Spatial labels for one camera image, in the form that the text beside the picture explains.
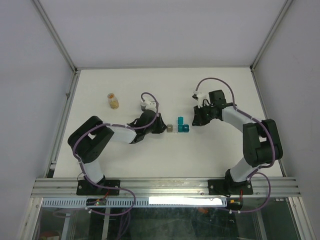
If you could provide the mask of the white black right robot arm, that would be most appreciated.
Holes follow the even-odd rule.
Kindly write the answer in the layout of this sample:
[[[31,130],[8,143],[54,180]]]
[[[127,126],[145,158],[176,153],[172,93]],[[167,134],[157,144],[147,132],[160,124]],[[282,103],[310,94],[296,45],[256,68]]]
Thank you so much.
[[[277,124],[273,119],[258,120],[241,111],[233,102],[227,102],[222,90],[208,95],[195,90],[197,100],[193,107],[193,126],[202,127],[218,119],[232,125],[242,133],[242,159],[225,173],[221,186],[213,189],[224,194],[234,194],[246,186],[254,173],[270,168],[283,157],[283,148]]]

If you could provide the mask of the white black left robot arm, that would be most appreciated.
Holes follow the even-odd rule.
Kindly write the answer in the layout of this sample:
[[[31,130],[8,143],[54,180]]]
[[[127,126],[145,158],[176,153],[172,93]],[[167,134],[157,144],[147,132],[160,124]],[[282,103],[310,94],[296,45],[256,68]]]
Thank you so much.
[[[143,111],[139,118],[125,125],[104,123],[94,115],[69,136],[67,143],[88,181],[87,188],[97,195],[105,188],[98,157],[108,143],[136,144],[146,135],[161,134],[166,129],[162,115],[153,110]]]

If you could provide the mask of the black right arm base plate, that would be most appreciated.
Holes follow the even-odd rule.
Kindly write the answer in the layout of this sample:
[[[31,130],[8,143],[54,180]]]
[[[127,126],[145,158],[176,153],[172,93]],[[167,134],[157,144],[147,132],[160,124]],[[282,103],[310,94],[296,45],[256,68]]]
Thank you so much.
[[[222,195],[225,197],[230,197],[231,195],[253,195],[253,187],[250,181],[235,182],[230,183],[225,179],[209,179],[208,184],[208,194]]]

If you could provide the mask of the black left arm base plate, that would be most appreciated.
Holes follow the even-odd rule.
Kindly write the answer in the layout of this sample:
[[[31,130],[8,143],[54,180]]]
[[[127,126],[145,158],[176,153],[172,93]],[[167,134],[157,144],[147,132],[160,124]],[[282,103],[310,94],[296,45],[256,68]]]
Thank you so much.
[[[121,181],[119,179],[106,179],[103,183],[100,183],[102,186],[110,187],[113,189],[101,188],[91,184],[86,179],[79,180],[76,190],[77,196],[118,196],[120,194],[119,187],[121,186]]]

